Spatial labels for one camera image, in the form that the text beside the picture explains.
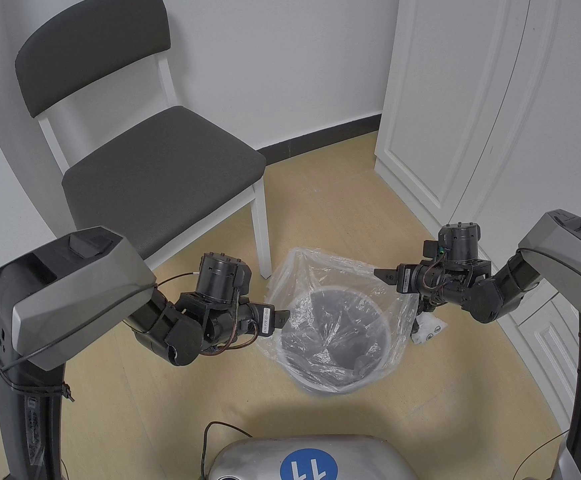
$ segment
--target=cylindrical motor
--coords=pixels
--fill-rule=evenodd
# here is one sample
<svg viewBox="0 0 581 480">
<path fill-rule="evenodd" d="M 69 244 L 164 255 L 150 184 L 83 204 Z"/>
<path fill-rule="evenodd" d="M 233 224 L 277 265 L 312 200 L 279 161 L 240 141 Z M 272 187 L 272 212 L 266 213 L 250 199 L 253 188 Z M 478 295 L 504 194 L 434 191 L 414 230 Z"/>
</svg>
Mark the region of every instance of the cylindrical motor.
<svg viewBox="0 0 581 480">
<path fill-rule="evenodd" d="M 230 303 L 235 289 L 246 295 L 251 279 L 251 269 L 240 259 L 224 253 L 206 253 L 199 264 L 196 292 L 209 300 Z"/>
<path fill-rule="evenodd" d="M 439 247 L 446 251 L 445 261 L 468 263 L 478 259 L 480 230 L 474 222 L 459 222 L 440 229 Z"/>
</svg>

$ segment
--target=transparent plastic bag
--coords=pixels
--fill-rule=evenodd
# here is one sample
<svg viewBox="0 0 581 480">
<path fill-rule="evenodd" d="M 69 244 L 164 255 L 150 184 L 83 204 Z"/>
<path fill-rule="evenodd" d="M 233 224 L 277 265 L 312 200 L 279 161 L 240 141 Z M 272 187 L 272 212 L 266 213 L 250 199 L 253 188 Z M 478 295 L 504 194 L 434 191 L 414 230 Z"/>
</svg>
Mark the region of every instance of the transparent plastic bag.
<svg viewBox="0 0 581 480">
<path fill-rule="evenodd" d="M 355 391 L 399 364 L 417 313 L 416 294 L 399 294 L 371 265 L 295 248 L 268 284 L 266 303 L 290 310 L 281 332 L 257 340 L 313 393 Z"/>
</svg>

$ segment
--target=chair backrest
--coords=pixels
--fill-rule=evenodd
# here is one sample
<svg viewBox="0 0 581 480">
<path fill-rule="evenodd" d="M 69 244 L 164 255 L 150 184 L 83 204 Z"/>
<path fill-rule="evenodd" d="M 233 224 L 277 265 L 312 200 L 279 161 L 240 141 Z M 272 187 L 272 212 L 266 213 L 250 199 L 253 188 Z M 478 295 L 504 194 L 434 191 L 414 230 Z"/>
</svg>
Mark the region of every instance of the chair backrest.
<svg viewBox="0 0 581 480">
<path fill-rule="evenodd" d="M 84 0 L 39 27 L 15 59 L 32 117 L 82 87 L 170 48 L 163 0 Z"/>
</svg>

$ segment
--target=black baseboard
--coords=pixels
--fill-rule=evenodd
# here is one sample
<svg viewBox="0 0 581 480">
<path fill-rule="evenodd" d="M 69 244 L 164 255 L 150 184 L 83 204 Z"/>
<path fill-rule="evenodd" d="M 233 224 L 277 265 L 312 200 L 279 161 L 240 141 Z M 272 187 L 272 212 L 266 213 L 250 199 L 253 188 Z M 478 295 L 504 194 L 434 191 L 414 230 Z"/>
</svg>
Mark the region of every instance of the black baseboard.
<svg viewBox="0 0 581 480">
<path fill-rule="evenodd" d="M 274 164 L 293 156 L 307 153 L 313 149 L 330 146 L 342 140 L 352 139 L 359 135 L 375 132 L 380 129 L 382 114 L 356 119 L 300 137 L 288 139 L 258 150 L 266 157 L 266 165 Z"/>
</svg>

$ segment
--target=cabinet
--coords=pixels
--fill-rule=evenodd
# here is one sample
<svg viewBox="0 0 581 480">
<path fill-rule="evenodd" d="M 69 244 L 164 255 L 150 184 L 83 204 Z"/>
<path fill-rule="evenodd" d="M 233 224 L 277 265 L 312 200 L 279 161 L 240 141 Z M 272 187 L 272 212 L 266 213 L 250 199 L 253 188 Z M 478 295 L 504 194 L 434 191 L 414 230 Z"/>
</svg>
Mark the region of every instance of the cabinet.
<svg viewBox="0 0 581 480">
<path fill-rule="evenodd" d="M 477 221 L 495 268 L 581 215 L 581 0 L 400 0 L 376 157 L 431 234 Z M 501 324 L 565 428 L 576 311 L 544 282 Z"/>
</svg>

